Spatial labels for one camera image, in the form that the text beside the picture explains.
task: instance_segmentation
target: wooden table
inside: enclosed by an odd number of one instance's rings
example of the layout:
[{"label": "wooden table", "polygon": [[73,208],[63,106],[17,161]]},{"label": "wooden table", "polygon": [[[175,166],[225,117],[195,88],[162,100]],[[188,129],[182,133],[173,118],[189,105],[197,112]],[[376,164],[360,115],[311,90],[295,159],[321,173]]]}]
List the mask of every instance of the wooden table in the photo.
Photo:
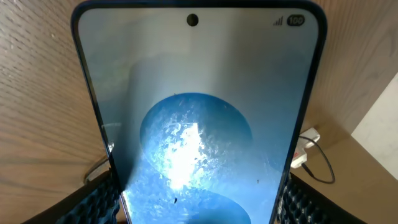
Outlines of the wooden table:
[{"label": "wooden table", "polygon": [[[0,2],[1,223],[22,222],[81,187],[104,154],[70,34],[78,2]],[[398,2],[318,3],[328,40],[304,128],[331,146],[398,71]]]}]

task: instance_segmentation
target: brown surface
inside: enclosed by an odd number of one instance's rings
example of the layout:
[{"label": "brown surface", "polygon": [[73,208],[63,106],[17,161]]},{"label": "brown surface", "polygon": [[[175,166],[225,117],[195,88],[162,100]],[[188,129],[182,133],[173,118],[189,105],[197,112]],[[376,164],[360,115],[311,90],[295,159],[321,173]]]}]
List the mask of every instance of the brown surface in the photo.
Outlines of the brown surface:
[{"label": "brown surface", "polygon": [[[353,138],[324,152],[336,176],[333,185],[313,180],[302,167],[291,172],[366,223],[396,223],[398,181],[390,173]],[[313,156],[306,164],[315,177],[331,179],[322,155]]]},{"label": "brown surface", "polygon": [[[329,32],[305,126],[331,144],[352,132],[398,70],[398,2],[320,3]],[[26,220],[79,188],[104,154],[70,34],[76,5],[0,2],[1,223]]]}]

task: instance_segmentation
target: phone screen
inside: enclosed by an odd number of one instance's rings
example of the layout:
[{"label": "phone screen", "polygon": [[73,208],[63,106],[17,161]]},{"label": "phone screen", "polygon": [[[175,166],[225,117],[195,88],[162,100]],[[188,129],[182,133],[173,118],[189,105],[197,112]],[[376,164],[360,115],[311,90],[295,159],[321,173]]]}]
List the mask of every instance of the phone screen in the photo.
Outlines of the phone screen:
[{"label": "phone screen", "polygon": [[311,12],[93,8],[76,32],[132,223],[273,222],[315,75]]}]

